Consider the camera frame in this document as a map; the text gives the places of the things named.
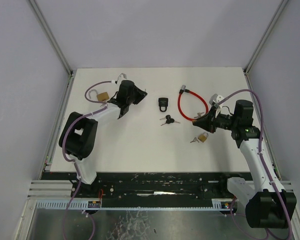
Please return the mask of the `silver cable lock keys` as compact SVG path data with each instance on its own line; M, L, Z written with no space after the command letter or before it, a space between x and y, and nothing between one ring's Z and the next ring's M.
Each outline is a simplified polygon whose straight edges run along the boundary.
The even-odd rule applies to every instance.
M206 114L205 112L198 112L198 113L196 114L196 116L194 116L193 118L194 118L194 119L198 119L198 118L204 116L205 114Z

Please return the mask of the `small brass padlock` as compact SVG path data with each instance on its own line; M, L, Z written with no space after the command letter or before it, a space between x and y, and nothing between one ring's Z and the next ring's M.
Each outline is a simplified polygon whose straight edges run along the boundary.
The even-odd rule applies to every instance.
M190 143L204 143L209 137L209 134L207 132L203 132L199 134L198 136L195 136L193 140L190 141Z

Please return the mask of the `large brass padlock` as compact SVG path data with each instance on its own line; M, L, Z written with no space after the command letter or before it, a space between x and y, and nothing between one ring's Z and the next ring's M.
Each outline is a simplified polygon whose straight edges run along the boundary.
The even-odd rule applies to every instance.
M110 99L109 94L107 92L99 93L96 89L91 89L88 92L88 98L94 102L106 102Z

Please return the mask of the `black Kaijing padlock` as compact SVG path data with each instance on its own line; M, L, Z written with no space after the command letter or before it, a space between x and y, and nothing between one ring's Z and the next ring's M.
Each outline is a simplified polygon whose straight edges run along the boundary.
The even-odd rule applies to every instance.
M158 107L160 112L164 113L167 111L169 105L169 99L167 97L159 97L158 98Z

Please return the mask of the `black-headed key bunch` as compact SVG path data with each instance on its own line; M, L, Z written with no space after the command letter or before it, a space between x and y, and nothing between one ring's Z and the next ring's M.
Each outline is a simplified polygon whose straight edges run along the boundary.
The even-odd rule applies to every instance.
M176 124L180 124L179 121L176 121L174 118L171 117L171 115L167 114L165 117L161 118L160 119L161 121L164 121L161 126L163 125L170 125L170 124L173 124L173 123L176 123Z

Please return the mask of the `red cable lock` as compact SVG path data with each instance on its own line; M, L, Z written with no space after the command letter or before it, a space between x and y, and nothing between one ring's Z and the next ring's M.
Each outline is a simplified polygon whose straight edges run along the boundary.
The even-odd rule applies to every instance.
M179 114L187 121L194 121L194 116L199 112L209 111L206 95L198 88L182 85L177 97L177 110Z

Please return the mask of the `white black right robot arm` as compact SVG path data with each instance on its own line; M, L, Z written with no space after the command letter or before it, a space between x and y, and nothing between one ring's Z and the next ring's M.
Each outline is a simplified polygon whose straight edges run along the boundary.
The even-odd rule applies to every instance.
M209 103L209 112L192 124L211 134L218 128L231 132L248 164L254 186L250 187L241 177L230 177L227 190L244 206L248 225L251 228L288 228L297 199L294 193L285 190L272 168L260 141L260 129L253 125L253 103L237 100L233 115L221 113L219 100L210 100Z

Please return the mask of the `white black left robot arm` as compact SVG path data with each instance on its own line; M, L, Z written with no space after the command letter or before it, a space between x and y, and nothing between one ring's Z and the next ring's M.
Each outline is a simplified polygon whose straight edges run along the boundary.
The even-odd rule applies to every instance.
M63 158L74 165L77 179L86 185L91 185L97 177L93 162L88 157L94 149L98 128L112 120L122 118L129 111L130 105L139 104L148 95L133 81L123 79L118 91L106 101L92 100L87 96L92 88L108 83L118 82L101 81L86 90L84 94L86 100L101 104L102 108L86 114L75 111L70 113L58 142Z

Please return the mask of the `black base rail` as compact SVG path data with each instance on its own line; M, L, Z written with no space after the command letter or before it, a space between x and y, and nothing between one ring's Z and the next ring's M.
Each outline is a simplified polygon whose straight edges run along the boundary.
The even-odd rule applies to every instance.
M91 185L81 184L78 195L103 199L146 197L155 192L175 193L195 199L231 198L227 180L251 181L249 172L99 172Z

